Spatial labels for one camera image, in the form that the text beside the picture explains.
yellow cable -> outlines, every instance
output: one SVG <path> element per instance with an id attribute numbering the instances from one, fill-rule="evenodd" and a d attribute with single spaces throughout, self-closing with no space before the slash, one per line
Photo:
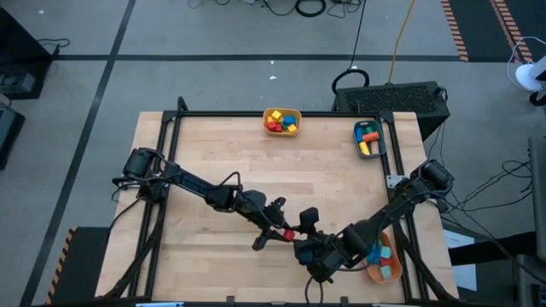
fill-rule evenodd
<path id="1" fill-rule="evenodd" d="M 411 11 L 413 10 L 414 5 L 415 5 L 415 0 L 411 0 L 411 4 L 409 5 L 408 13 L 406 14 L 406 19 L 404 20 L 404 24 L 402 25 L 402 29 L 400 29 L 400 33 L 398 34 L 398 38 L 396 39 L 396 45 L 394 46 L 394 55 L 392 55 L 391 72 L 389 73 L 388 83 L 391 83 L 392 72 L 394 71 L 394 63 L 396 62 L 396 54 L 398 52 L 398 43 L 400 43 L 400 38 L 402 37 L 402 34 L 404 33 L 404 29 L 406 28 L 406 24 L 408 23 L 408 19 L 410 18 Z"/>

red block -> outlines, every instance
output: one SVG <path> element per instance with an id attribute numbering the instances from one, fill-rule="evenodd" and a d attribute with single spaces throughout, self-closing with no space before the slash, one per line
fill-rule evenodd
<path id="1" fill-rule="evenodd" d="M 379 264 L 381 266 L 391 265 L 392 264 L 392 258 L 380 258 Z"/>
<path id="2" fill-rule="evenodd" d="M 267 127 L 267 130 L 272 131 L 272 132 L 276 132 L 276 123 L 275 122 L 267 123 L 266 127 Z"/>
<path id="3" fill-rule="evenodd" d="M 284 234 L 282 235 L 285 239 L 289 240 L 290 242 L 293 241 L 293 238 L 296 236 L 296 234 L 290 230 L 290 229 L 285 229 L 284 230 Z"/>

yellow block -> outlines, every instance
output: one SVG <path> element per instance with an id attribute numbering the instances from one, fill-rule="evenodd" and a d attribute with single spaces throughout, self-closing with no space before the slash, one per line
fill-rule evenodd
<path id="1" fill-rule="evenodd" d="M 275 119 L 275 121 L 277 121 L 277 122 L 282 121 L 282 113 L 280 113 L 279 111 L 274 111 L 274 112 L 271 114 L 271 117 L 272 117 L 273 119 Z"/>
<path id="2" fill-rule="evenodd" d="M 360 142 L 358 143 L 358 146 L 360 147 L 360 150 L 362 151 L 363 154 L 369 155 L 369 149 L 366 142 Z"/>
<path id="3" fill-rule="evenodd" d="M 298 127 L 296 127 L 295 125 L 289 125 L 288 126 L 288 132 L 294 132 L 298 129 Z"/>

white object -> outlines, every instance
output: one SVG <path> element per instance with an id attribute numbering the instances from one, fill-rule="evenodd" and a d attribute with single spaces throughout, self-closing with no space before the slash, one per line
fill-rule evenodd
<path id="1" fill-rule="evenodd" d="M 536 64 L 524 64 L 515 70 L 515 80 L 525 90 L 538 91 L 542 89 L 540 81 L 536 80 L 531 74 L 536 66 Z"/>
<path id="2" fill-rule="evenodd" d="M 545 43 L 543 40 L 539 39 L 539 38 L 535 38 L 535 37 L 523 37 L 523 38 L 520 38 L 520 40 L 518 40 L 518 42 L 517 42 L 517 43 L 515 44 L 515 46 L 512 48 L 512 55 L 510 56 L 510 59 L 508 59 L 508 62 L 506 62 L 506 77 L 508 78 L 508 80 L 510 80 L 510 82 L 512 82 L 513 84 L 515 84 L 517 87 L 519 87 L 519 88 L 522 89 L 522 90 L 529 90 L 529 89 L 527 89 L 525 86 L 523 86 L 523 85 L 521 85 L 521 84 L 516 83 L 515 81 L 513 81 L 513 79 L 510 78 L 510 65 L 509 65 L 509 64 L 510 64 L 510 62 L 512 62 L 512 59 L 514 58 L 514 55 L 515 55 L 515 50 L 518 48 L 518 46 L 520 46 L 520 43 L 521 43 L 523 40 L 529 39 L 529 38 L 534 39 L 534 40 L 536 40 L 537 42 L 539 42 L 539 43 L 541 43 L 541 44 L 543 44 L 543 45 L 546 45 L 546 43 Z M 532 77 L 532 78 L 536 78 L 541 72 L 544 71 L 544 70 L 540 71 L 540 68 L 543 67 L 543 64 L 541 64 L 540 66 L 535 67 L 535 68 L 533 69 L 533 72 L 534 72 L 534 73 L 536 73 L 536 72 L 538 72 L 538 73 L 537 73 L 534 77 Z M 519 75 L 520 75 L 521 82 L 525 83 L 525 85 L 533 86 L 533 84 L 532 84 L 531 82 L 528 82 L 529 79 L 530 79 L 531 77 L 528 77 L 528 76 L 525 75 L 525 72 L 530 72 L 530 71 L 531 71 L 531 67 L 522 68 L 522 70 L 520 71 Z"/>
<path id="3" fill-rule="evenodd" d="M 444 238 L 448 248 L 474 243 L 474 238 L 466 235 L 459 235 L 458 233 L 449 230 L 444 230 Z M 453 275 L 455 276 L 455 283 L 458 287 L 463 287 L 472 291 L 478 290 L 476 264 L 457 265 L 453 267 Z"/>

yellow bowl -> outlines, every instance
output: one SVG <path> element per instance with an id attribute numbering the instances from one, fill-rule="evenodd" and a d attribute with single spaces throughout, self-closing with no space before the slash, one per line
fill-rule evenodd
<path id="1" fill-rule="evenodd" d="M 283 131 L 283 132 L 272 132 L 267 129 L 267 118 L 273 114 L 273 112 L 279 111 L 282 113 L 282 116 L 294 116 L 296 118 L 296 128 L 294 132 Z M 282 107 L 270 107 L 265 109 L 264 117 L 262 118 L 262 126 L 264 127 L 265 132 L 270 136 L 296 136 L 301 129 L 301 113 L 298 110 L 287 109 Z"/>

